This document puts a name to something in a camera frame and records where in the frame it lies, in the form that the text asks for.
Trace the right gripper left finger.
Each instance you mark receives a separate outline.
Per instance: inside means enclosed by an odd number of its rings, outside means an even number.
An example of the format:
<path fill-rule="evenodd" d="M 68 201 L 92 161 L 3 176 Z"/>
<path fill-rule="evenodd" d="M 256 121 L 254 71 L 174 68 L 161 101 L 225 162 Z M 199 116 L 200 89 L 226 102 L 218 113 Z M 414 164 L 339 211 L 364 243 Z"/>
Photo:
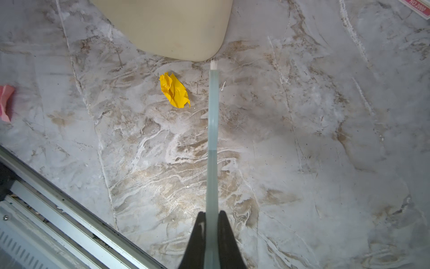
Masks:
<path fill-rule="evenodd" d="M 203 269 L 206 248 L 206 213 L 199 212 L 178 269 Z"/>

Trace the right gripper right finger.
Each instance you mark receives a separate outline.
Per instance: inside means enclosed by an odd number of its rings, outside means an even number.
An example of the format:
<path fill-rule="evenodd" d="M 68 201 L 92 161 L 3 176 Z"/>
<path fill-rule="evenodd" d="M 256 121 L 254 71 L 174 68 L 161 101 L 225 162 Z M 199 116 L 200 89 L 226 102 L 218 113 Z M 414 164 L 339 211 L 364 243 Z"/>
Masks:
<path fill-rule="evenodd" d="M 218 215 L 217 239 L 220 268 L 247 269 L 225 211 Z"/>

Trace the teal hand brush white bristles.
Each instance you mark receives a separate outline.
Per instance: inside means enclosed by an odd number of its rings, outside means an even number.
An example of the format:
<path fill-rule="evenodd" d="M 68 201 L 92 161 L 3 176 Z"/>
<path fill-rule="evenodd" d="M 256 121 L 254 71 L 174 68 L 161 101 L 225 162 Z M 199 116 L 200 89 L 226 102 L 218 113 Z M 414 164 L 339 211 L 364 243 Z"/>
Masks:
<path fill-rule="evenodd" d="M 209 70 L 208 98 L 208 164 L 206 191 L 206 250 L 205 269 L 219 269 L 217 239 L 218 224 L 218 178 L 217 178 L 217 141 L 219 111 L 219 75 L 217 61 L 212 60 Z"/>

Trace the cream trash bin yellow bag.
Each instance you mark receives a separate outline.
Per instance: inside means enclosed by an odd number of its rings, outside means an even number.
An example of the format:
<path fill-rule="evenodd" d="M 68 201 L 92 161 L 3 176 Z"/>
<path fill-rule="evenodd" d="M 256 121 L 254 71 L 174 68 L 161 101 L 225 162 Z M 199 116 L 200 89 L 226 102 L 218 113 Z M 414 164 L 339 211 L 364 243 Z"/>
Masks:
<path fill-rule="evenodd" d="M 138 49 L 206 61 L 224 42 L 232 1 L 93 1 Z"/>

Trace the yellow paper scrap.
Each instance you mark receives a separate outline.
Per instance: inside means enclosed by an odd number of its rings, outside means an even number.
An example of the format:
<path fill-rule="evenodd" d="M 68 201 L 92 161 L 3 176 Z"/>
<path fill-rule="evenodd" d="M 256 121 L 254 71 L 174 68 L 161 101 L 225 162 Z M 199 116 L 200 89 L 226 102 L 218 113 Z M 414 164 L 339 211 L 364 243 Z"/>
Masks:
<path fill-rule="evenodd" d="M 190 104 L 190 99 L 185 86 L 172 73 L 168 72 L 160 76 L 160 87 L 169 103 L 176 108 L 184 108 Z"/>

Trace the pink paper scrap far left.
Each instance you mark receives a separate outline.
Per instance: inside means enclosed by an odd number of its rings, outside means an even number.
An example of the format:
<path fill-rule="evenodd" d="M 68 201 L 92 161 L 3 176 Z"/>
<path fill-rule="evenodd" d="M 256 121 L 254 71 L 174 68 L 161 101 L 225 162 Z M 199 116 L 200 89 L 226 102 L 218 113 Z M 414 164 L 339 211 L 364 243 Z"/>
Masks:
<path fill-rule="evenodd" d="M 15 92 L 15 88 L 10 85 L 1 86 L 1 120 L 10 123 L 10 117 L 7 114 L 7 102 Z"/>

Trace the small card box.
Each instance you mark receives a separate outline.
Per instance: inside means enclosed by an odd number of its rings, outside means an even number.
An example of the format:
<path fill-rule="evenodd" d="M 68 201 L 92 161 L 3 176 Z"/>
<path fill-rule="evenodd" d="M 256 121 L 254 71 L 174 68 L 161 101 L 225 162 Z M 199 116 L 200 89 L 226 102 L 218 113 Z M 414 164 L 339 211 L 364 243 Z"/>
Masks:
<path fill-rule="evenodd" d="M 402 4 L 406 5 L 412 11 L 417 13 L 425 20 L 430 19 L 430 1 L 429 0 L 399 0 Z"/>

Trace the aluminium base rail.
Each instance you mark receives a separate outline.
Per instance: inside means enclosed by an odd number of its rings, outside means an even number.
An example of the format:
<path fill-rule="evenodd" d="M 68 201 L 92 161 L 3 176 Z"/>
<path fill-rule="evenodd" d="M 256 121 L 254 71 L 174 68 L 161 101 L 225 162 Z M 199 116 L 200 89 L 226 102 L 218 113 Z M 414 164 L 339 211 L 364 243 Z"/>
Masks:
<path fill-rule="evenodd" d="M 1 149 L 3 269 L 159 269 L 157 262 Z"/>

